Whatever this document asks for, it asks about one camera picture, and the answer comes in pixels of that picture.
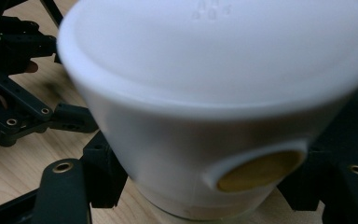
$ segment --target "light wood surface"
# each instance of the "light wood surface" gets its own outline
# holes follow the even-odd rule
[[[56,2],[62,13],[65,13],[75,1]],[[57,27],[39,1],[30,0],[8,10],[6,15],[19,17],[24,21],[35,21],[45,35],[57,34]],[[62,66],[54,63],[52,57],[34,61],[39,65],[36,73],[11,76],[11,78],[52,108],[59,102],[85,105]],[[44,168],[52,162],[65,158],[80,158],[82,148],[93,135],[94,133],[47,130],[45,133],[25,136],[13,147],[0,147],[0,204],[38,188]],[[274,190],[247,221],[242,223],[318,224],[322,223],[322,211],[321,204],[317,212],[294,212],[280,192]],[[93,223],[96,224],[191,223],[170,219],[169,216],[159,212],[139,194],[130,180],[117,208],[92,209],[92,217]]]

